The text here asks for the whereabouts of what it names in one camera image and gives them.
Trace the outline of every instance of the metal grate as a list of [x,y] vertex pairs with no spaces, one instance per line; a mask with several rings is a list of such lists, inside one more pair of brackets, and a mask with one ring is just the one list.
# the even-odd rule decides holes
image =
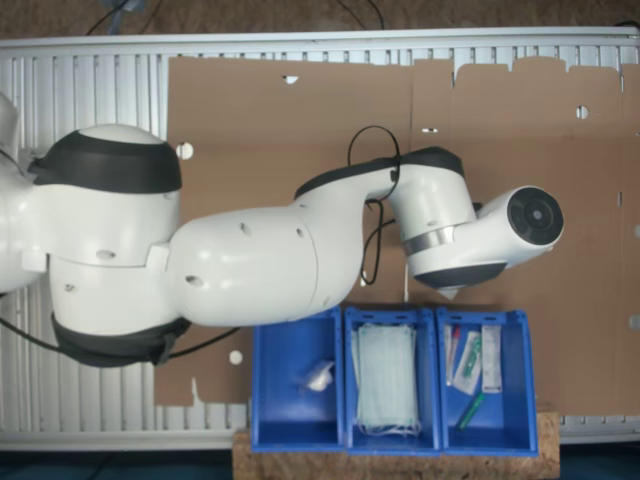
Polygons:
[[[628,28],[540,28],[5,41],[0,91],[22,114],[21,147],[43,153],[72,130],[110,122],[166,138],[168,59],[177,55],[379,65],[448,58],[456,71],[539,55],[620,71],[640,63],[640,39]],[[0,311],[54,342],[46,280],[5,297]],[[0,449],[230,448],[247,426],[246,405],[155,406],[150,365],[86,367],[5,330],[0,375]],[[563,443],[640,439],[640,417],[561,423]]]

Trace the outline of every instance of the face mask stack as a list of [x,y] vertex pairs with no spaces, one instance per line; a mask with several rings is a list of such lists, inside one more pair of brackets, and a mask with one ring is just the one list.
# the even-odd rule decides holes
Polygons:
[[358,426],[367,435],[418,435],[415,330],[365,324],[352,335]]

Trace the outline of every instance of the black cable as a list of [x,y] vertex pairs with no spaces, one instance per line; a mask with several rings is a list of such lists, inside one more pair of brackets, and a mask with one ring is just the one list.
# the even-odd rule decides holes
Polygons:
[[[351,139],[351,143],[349,144],[349,149],[347,150],[347,165],[351,166],[351,150],[353,149],[353,144],[355,143],[356,139],[360,136],[360,134],[366,130],[369,130],[370,128],[379,128],[381,130],[384,130],[385,132],[387,132],[389,134],[389,136],[391,137],[391,140],[393,140],[393,145],[395,147],[396,150],[396,155],[395,157],[393,157],[393,160],[396,162],[396,175],[395,178],[393,178],[393,186],[389,189],[389,191],[387,192],[387,194],[385,196],[383,196],[382,198],[373,198],[370,200],[367,200],[366,205],[370,205],[372,203],[375,203],[376,205],[378,205],[378,208],[380,209],[380,215],[378,217],[378,226],[377,228],[371,233],[371,235],[369,235],[369,238],[367,239],[367,241],[364,244],[364,248],[363,248],[363,252],[362,252],[362,265],[360,267],[360,278],[362,278],[362,281],[367,284],[367,285],[373,285],[376,281],[376,278],[378,277],[378,268],[380,267],[380,249],[382,247],[382,229],[388,225],[391,225],[391,223],[395,222],[395,220],[389,221],[384,223],[384,206],[382,205],[382,201],[389,198],[389,196],[394,192],[394,190],[396,189],[396,187],[398,186],[398,182],[400,181],[400,166],[401,166],[401,161],[400,161],[400,146],[398,145],[398,140],[396,139],[396,136],[393,134],[393,132],[391,132],[391,130],[389,130],[388,128],[382,127],[380,125],[368,125],[364,128],[361,128]],[[377,250],[376,250],[376,263],[373,267],[373,276],[371,278],[371,280],[367,279],[365,277],[364,274],[364,261],[367,255],[367,248],[369,247],[369,243],[371,242],[371,239],[375,236],[378,235],[378,240],[376,242],[377,245]]]
[[396,177],[393,179],[393,186],[391,187],[389,192],[387,192],[387,194],[384,197],[378,199],[382,201],[388,198],[389,195],[393,193],[393,191],[398,186],[398,182],[400,181],[400,146],[398,145],[398,140],[396,139],[396,136],[393,134],[393,132],[391,132],[391,130],[389,130],[388,128],[382,127],[380,125],[368,125],[358,130],[358,132],[351,139],[351,143],[349,144],[349,149],[347,150],[347,166],[349,167],[351,166],[351,150],[353,149],[353,144],[355,143],[356,139],[360,136],[362,132],[369,130],[370,128],[379,128],[380,130],[384,130],[385,132],[387,132],[391,137],[391,140],[393,140],[393,146],[396,149],[396,155],[395,157],[393,157],[393,159],[396,162]]
[[151,25],[153,19],[156,17],[156,15],[158,15],[163,2],[164,0],[158,0],[158,3],[156,3],[156,8],[153,9],[153,12],[151,12],[151,15],[149,15],[149,18],[147,19],[147,23],[145,23],[144,27],[142,27],[142,30],[140,30],[140,35],[147,31],[147,28],[149,28],[149,25]]
[[367,27],[364,25],[364,23],[362,23],[362,20],[360,20],[358,18],[358,16],[353,12],[353,10],[351,10],[349,7],[347,7],[344,3],[342,3],[341,0],[336,0],[336,3],[338,5],[340,5],[342,8],[344,8],[347,12],[349,12],[349,15],[351,15],[353,17],[353,19],[358,22],[358,25],[360,25],[360,27],[363,30],[368,30]]
[[367,0],[367,3],[373,7],[373,9],[376,11],[376,14],[378,15],[378,20],[380,20],[380,30],[384,30],[386,27],[384,25],[384,16],[382,15],[382,12],[378,8],[378,6],[373,3],[373,0]]
[[169,358],[182,357],[184,355],[197,352],[198,350],[204,347],[208,347],[209,345],[213,345],[214,343],[219,342],[220,340],[224,340],[225,338],[230,337],[231,335],[236,333],[238,330],[240,330],[240,327],[232,328],[231,330],[228,330],[223,334],[218,335],[217,337],[213,337],[212,339],[207,340],[206,342],[202,342],[198,345],[194,345],[193,347],[185,348],[184,350],[180,350],[179,352],[171,353],[169,355]]
[[52,352],[62,353],[59,347],[56,347],[55,345],[51,345],[50,343],[47,343],[47,342],[43,342],[42,340],[39,340],[36,337],[32,337],[27,332],[22,331],[18,327],[16,327],[16,326],[10,324],[9,322],[7,322],[4,318],[0,318],[0,325],[2,325],[5,328],[8,328],[9,330],[11,330],[16,335],[21,336],[25,340],[27,340],[27,341],[35,344],[35,345],[38,345],[39,347],[45,348],[47,350],[51,350]]
[[129,3],[129,0],[122,0],[122,2],[120,2],[118,5],[116,5],[115,7],[113,7],[111,10],[109,10],[107,13],[104,14],[104,16],[98,20],[93,27],[91,27],[87,33],[85,34],[85,36],[89,36],[91,35],[96,28],[98,28],[100,25],[102,25],[102,22],[104,22],[107,18],[109,18],[111,15],[113,15],[116,12],[119,12],[120,10],[122,10],[124,8],[124,6]]
[[636,27],[638,30],[640,30],[640,23],[636,22],[635,20],[627,20],[625,22],[616,23],[614,27]]
[[91,474],[85,480],[96,480],[96,478],[98,478],[98,475],[100,475],[102,473],[102,471],[109,464],[111,459],[113,459],[115,454],[116,454],[116,452],[111,452],[111,453],[107,454],[107,456],[104,457],[102,462],[100,462],[100,464],[96,467],[96,469],[93,472],[91,472]]
[[[24,338],[25,340],[38,345],[39,347],[42,347],[46,350],[51,350],[52,352],[57,352],[57,353],[63,353],[62,350],[60,350],[60,347],[57,347],[55,345],[51,345],[50,343],[47,342],[43,342],[40,339],[37,339],[36,337],[33,337],[31,335],[29,335],[27,332],[20,330],[18,327],[16,327],[15,325],[12,325],[11,323],[9,323],[8,321],[6,321],[4,318],[0,318],[0,325],[2,325],[3,327],[11,330],[13,333],[15,333],[16,335],[21,336],[22,338]],[[206,342],[202,342],[198,345],[194,345],[193,347],[189,347],[185,350],[181,350],[179,352],[175,352],[169,355],[169,358],[177,358],[177,357],[182,357],[184,355],[188,355],[190,353],[196,352],[204,347],[208,347],[209,345],[213,345],[216,342],[219,342],[220,340],[224,340],[227,337],[230,337],[231,335],[233,335],[234,333],[236,333],[238,330],[240,330],[240,327],[237,328],[232,328],[231,330],[218,335],[217,337],[213,337],[209,340],[207,340]]]
[[4,158],[9,160],[11,163],[13,163],[16,166],[16,168],[18,169],[18,173],[20,175],[22,175],[23,177],[25,176],[24,172],[22,171],[22,167],[20,166],[20,164],[18,163],[18,161],[15,158],[13,158],[11,155],[9,155],[4,150],[0,150],[0,155],[2,155]]
[[[373,232],[371,232],[371,235],[369,235],[369,238],[367,238],[367,241],[364,242],[364,249],[362,252],[362,266],[360,267],[360,278],[362,278],[362,281],[367,285],[373,285],[376,282],[376,278],[378,277],[378,267],[380,266],[380,250],[382,246],[382,229],[385,227],[388,227],[393,223],[396,223],[395,218],[392,218],[391,220],[388,220],[382,223],[381,220],[384,217],[384,207],[382,206],[382,202],[380,202],[379,200],[374,200],[373,203],[377,203],[378,206],[380,207],[380,222],[378,223],[378,227]],[[371,280],[368,280],[367,277],[364,276],[364,261],[367,257],[367,249],[369,248],[369,244],[371,243],[371,240],[376,234],[378,235],[377,249],[376,249],[376,263],[375,263],[375,266],[373,267],[373,276],[371,277]]]

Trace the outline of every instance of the brown cardboard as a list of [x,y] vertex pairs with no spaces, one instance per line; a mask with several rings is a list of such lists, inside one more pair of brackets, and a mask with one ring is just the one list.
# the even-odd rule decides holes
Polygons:
[[[451,88],[446,67],[419,63],[415,69],[413,148],[438,144],[457,153],[474,201],[519,185],[546,189],[558,199],[566,227],[549,255],[465,289],[452,302],[413,280],[410,300],[523,309],[538,396],[564,414],[639,412],[640,396],[616,378],[616,355],[640,350],[640,334],[625,332],[625,348],[616,338],[617,323],[624,323],[618,311],[623,158],[617,72],[583,67],[566,73],[561,61],[533,58],[518,61],[513,72],[463,67]],[[442,124],[434,124],[431,112],[445,104]],[[579,105],[589,108],[586,120],[576,117]],[[425,126],[438,128],[437,137],[425,136]]]
[[[284,75],[299,80],[287,85]],[[581,105],[587,119],[576,116]],[[519,60],[512,72],[465,66],[455,84],[449,61],[408,68],[177,59],[170,65],[169,140],[189,141],[196,152],[182,163],[185,220],[288,203],[304,181],[343,166],[352,135],[374,123],[395,132],[403,151],[440,145],[458,154],[474,201],[533,184],[565,213],[564,236],[550,254],[465,289],[453,302],[410,279],[410,301],[523,309],[538,396],[561,414],[640,413],[633,380],[640,332],[629,329],[629,316],[640,313],[640,69],[625,66],[623,94],[614,69],[566,72],[549,58]],[[367,132],[354,162],[391,153],[384,134]],[[376,216],[365,210],[365,235]],[[384,238],[378,282],[357,283],[349,301],[402,301],[396,227]],[[210,335],[193,329],[178,348]],[[205,401],[245,401],[248,370],[234,373],[216,353],[225,348],[158,369],[156,402],[190,404],[191,377]]]
[[[411,69],[403,67],[172,59],[168,140],[194,146],[194,156],[182,162],[183,221],[290,203],[304,182],[345,166],[351,137],[369,124],[397,132],[400,148],[407,151],[411,74]],[[298,80],[289,85],[284,76]],[[393,153],[387,134],[371,130],[354,145],[352,161]],[[375,209],[365,212],[365,234],[373,230],[377,215]],[[397,232],[386,238],[397,239]],[[402,248],[397,240],[385,248],[390,253],[385,253],[376,284],[356,287],[350,300],[402,299]],[[218,332],[193,327],[176,349]],[[244,354],[242,368],[228,361],[230,341]],[[172,360],[156,371],[156,403],[191,405],[193,377],[203,401],[246,402],[250,350],[250,335],[244,334],[242,340],[233,336],[195,355]]]

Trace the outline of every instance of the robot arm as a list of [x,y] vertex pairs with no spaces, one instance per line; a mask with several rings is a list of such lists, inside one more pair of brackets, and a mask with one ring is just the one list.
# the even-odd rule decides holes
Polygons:
[[134,127],[74,132],[31,169],[33,183],[0,172],[0,262],[10,265],[0,286],[48,269],[60,344],[81,362],[115,366],[158,361],[189,322],[292,321],[339,304],[359,275],[364,204],[395,183],[389,199],[410,271],[433,288],[488,280],[562,233],[557,203],[533,187],[476,216],[462,162],[446,150],[404,155],[399,168],[398,178],[397,163],[379,159],[327,172],[289,206],[178,228],[171,147]]

